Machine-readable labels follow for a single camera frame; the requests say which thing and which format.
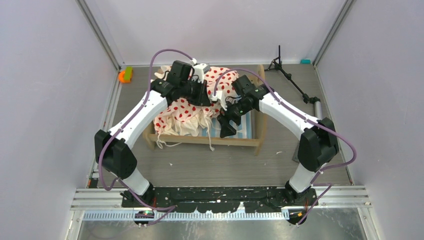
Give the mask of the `wooden pet bed frame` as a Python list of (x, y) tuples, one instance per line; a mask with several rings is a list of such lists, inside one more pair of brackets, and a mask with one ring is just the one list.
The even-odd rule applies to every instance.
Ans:
[(220, 104), (194, 106), (179, 98), (157, 117), (142, 132), (150, 148), (173, 147), (181, 143), (205, 144), (213, 151), (214, 145), (255, 147), (258, 155), (264, 143), (268, 117), (256, 110), (241, 117), (240, 125), (231, 122), (235, 135), (220, 137), (218, 122)]

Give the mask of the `strawberry print ruffled blanket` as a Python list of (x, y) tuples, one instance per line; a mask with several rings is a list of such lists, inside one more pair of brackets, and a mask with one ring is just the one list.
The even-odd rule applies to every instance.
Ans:
[(159, 148), (166, 145), (164, 136), (207, 137), (211, 142), (218, 136), (217, 117), (221, 104), (213, 103), (213, 93), (222, 93), (224, 97), (238, 97), (232, 87), (239, 74), (227, 67), (209, 66), (199, 63), (187, 67), (188, 75), (179, 82), (182, 90), (179, 98), (153, 120)]

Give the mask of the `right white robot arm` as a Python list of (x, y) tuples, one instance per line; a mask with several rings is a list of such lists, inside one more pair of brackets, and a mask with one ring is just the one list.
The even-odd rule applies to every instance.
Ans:
[(220, 123), (220, 137), (233, 136), (235, 128), (230, 124), (241, 123), (241, 117), (251, 110), (264, 113), (286, 127), (299, 141), (297, 150), (298, 167), (286, 182), (283, 191), (291, 205), (299, 205), (306, 197), (313, 178), (338, 153), (339, 144), (335, 126), (329, 118), (319, 119), (294, 107), (266, 84), (251, 83), (246, 75), (237, 78), (232, 84), (238, 99), (231, 103), (223, 91), (215, 91), (211, 99), (221, 104), (217, 117)]

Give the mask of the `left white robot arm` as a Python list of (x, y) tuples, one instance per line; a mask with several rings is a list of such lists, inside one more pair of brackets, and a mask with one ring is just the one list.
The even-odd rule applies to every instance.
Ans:
[(112, 173), (134, 192), (134, 200), (141, 207), (153, 202), (153, 186), (138, 170), (132, 148), (155, 117), (176, 100), (184, 98), (200, 107), (211, 105), (205, 80), (210, 69), (207, 63), (174, 61), (170, 70), (163, 70), (151, 81), (140, 102), (119, 123), (95, 134), (99, 175), (102, 170)]

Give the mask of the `black tripod stand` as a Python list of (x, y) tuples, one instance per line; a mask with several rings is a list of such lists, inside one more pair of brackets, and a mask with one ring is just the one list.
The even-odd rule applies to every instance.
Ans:
[(277, 47), (273, 58), (264, 72), (272, 83), (281, 85), (282, 96), (299, 109), (323, 119), (326, 116), (324, 96), (319, 85), (314, 65), (300, 64), (300, 61), (283, 61), (282, 47)]

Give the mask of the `orange green toy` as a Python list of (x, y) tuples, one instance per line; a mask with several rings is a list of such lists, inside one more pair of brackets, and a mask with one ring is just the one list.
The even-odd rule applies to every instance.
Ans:
[(132, 82), (134, 70), (132, 66), (127, 66), (125, 69), (123, 69), (119, 75), (118, 80), (122, 84), (129, 84)]

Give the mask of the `teal small block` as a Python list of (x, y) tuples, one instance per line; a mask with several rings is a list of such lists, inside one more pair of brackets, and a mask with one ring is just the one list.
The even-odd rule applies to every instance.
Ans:
[(309, 64), (311, 64), (312, 63), (312, 61), (310, 60), (310, 59), (301, 59), (300, 60), (300, 64), (306, 64), (306, 65), (309, 65)]

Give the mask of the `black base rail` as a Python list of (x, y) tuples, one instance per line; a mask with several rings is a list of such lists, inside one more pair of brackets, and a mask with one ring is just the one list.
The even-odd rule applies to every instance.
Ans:
[(314, 186), (289, 202), (282, 186), (157, 187), (147, 206), (123, 188), (78, 189), (71, 209), (89, 221), (237, 221), (300, 219), (319, 209), (371, 208), (363, 186)]

